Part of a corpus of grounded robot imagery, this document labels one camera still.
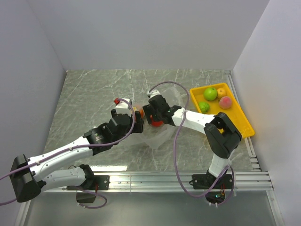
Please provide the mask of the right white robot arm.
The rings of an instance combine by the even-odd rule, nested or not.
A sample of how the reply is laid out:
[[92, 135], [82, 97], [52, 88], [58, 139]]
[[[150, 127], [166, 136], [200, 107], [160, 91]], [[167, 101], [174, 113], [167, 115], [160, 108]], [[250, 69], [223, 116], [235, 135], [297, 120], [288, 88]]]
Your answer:
[[202, 114], [183, 107], [169, 106], [160, 92], [149, 92], [149, 104], [143, 110], [149, 124], [162, 121], [166, 125], [185, 127], [206, 135], [213, 158], [208, 169], [207, 182], [218, 188], [224, 181], [222, 170], [229, 164], [232, 152], [242, 140], [242, 135], [225, 113]]

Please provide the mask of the green apple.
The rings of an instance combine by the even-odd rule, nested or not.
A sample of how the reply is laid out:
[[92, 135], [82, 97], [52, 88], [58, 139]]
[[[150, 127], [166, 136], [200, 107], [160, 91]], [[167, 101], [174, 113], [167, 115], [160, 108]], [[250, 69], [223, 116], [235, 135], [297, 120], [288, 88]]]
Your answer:
[[218, 96], [217, 89], [213, 87], [208, 87], [205, 89], [203, 96], [208, 101], [214, 101]]

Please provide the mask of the clear plastic bag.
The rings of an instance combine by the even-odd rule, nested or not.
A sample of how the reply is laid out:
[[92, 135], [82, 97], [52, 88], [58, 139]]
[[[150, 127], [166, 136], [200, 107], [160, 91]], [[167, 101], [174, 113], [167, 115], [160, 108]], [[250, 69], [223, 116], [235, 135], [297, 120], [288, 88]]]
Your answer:
[[[169, 87], [162, 91], [161, 94], [170, 106], [184, 106], [181, 94], [175, 87]], [[129, 135], [129, 137], [122, 142], [126, 147], [146, 145], [152, 149], [157, 149], [168, 141], [175, 132], [175, 127], [171, 125], [162, 124], [159, 127], [154, 127], [153, 125], [148, 124], [145, 115], [143, 116], [143, 120], [143, 133]]]

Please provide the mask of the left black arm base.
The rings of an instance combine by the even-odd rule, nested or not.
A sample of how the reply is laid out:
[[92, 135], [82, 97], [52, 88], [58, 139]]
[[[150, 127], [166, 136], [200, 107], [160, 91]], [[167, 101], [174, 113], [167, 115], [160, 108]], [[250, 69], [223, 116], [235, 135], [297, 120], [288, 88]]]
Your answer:
[[[76, 191], [76, 202], [79, 206], [86, 209], [99, 209], [104, 207], [108, 200], [102, 195], [101, 191], [107, 191], [109, 189], [110, 176], [100, 175], [95, 176], [91, 182], [87, 182], [82, 186], [67, 186], [68, 191]], [[100, 206], [94, 206], [98, 199], [103, 201]]]

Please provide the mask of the orange fruit in bag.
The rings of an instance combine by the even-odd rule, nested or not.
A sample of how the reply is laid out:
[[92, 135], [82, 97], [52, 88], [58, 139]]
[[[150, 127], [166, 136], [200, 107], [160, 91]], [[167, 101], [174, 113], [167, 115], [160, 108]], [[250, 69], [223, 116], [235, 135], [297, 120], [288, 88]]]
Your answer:
[[144, 111], [143, 111], [143, 108], [139, 105], [136, 105], [136, 106], [133, 106], [133, 109], [135, 112], [139, 112], [140, 115], [141, 115], [141, 118], [144, 117]]

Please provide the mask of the pink peach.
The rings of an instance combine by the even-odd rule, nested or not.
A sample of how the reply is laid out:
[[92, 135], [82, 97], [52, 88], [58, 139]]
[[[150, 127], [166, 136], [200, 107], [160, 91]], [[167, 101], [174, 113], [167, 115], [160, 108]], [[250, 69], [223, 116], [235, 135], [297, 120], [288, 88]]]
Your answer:
[[229, 96], [224, 96], [219, 100], [219, 106], [222, 109], [229, 109], [232, 107], [233, 101]]

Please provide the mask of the red fruit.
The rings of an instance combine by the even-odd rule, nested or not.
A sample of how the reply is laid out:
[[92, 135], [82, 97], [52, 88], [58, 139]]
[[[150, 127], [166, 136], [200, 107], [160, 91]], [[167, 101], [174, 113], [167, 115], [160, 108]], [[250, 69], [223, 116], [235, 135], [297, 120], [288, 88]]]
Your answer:
[[153, 127], [160, 127], [160, 126], [163, 125], [163, 121], [154, 121], [154, 120], [152, 120], [151, 125]]

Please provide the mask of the green fruit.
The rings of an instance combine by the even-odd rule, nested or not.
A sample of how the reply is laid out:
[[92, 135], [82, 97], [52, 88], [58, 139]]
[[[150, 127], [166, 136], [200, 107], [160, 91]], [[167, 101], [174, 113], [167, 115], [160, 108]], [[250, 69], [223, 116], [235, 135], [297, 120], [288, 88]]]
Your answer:
[[205, 101], [199, 102], [198, 106], [203, 114], [206, 114], [210, 110], [210, 105]]

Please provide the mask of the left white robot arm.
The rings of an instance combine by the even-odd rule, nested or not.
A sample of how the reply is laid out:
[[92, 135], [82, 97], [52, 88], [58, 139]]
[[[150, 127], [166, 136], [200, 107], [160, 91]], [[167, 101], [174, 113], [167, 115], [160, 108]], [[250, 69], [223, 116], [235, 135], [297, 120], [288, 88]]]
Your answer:
[[110, 150], [130, 134], [143, 132], [144, 121], [138, 110], [118, 113], [113, 109], [111, 115], [109, 122], [89, 130], [70, 144], [30, 158], [23, 154], [17, 156], [9, 173], [15, 201], [26, 202], [43, 191], [62, 186], [92, 188], [95, 176], [88, 165], [67, 170], [61, 167]]

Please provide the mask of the yellow plastic tray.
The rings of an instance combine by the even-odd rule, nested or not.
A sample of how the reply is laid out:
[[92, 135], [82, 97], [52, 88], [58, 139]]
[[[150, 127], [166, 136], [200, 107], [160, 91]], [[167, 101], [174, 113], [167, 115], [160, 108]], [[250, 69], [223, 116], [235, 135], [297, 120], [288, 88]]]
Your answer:
[[[230, 97], [232, 100], [232, 106], [229, 109], [222, 109], [219, 106], [219, 100], [215, 99], [213, 101], [207, 101], [204, 98], [204, 91], [207, 88], [223, 88], [226, 91], [226, 96]], [[239, 132], [242, 135], [242, 138], [245, 139], [247, 137], [252, 137], [255, 135], [255, 131], [252, 128], [250, 122], [242, 111], [239, 103], [235, 99], [232, 91], [228, 87], [227, 83], [217, 83], [208, 86], [196, 87], [190, 89], [190, 99], [193, 103], [197, 112], [201, 113], [201, 109], [199, 108], [199, 102], [207, 102], [210, 106], [208, 112], [206, 114], [218, 114], [219, 112], [223, 112], [227, 114], [227, 116], [231, 119], [233, 124], [237, 127]]]

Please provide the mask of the small orange fruit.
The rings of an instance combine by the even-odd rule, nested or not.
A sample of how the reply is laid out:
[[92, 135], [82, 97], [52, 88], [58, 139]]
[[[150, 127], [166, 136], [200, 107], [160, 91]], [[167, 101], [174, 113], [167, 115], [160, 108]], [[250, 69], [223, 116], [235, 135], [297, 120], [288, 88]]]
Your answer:
[[217, 98], [221, 99], [227, 95], [227, 92], [224, 88], [217, 89]]

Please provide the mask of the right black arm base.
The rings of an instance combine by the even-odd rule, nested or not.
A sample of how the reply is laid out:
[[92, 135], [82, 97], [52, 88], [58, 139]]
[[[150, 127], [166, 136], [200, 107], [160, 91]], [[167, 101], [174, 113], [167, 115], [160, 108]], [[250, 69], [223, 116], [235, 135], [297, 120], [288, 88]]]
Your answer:
[[[192, 180], [189, 182], [193, 186], [194, 190], [208, 190], [212, 183], [215, 181], [215, 177], [209, 173], [206, 174], [193, 174]], [[205, 195], [205, 199], [209, 204], [215, 206], [221, 205], [227, 200], [226, 189], [230, 189], [230, 194], [233, 193], [235, 184], [235, 177], [230, 174], [224, 174], [214, 185], [213, 190]]]

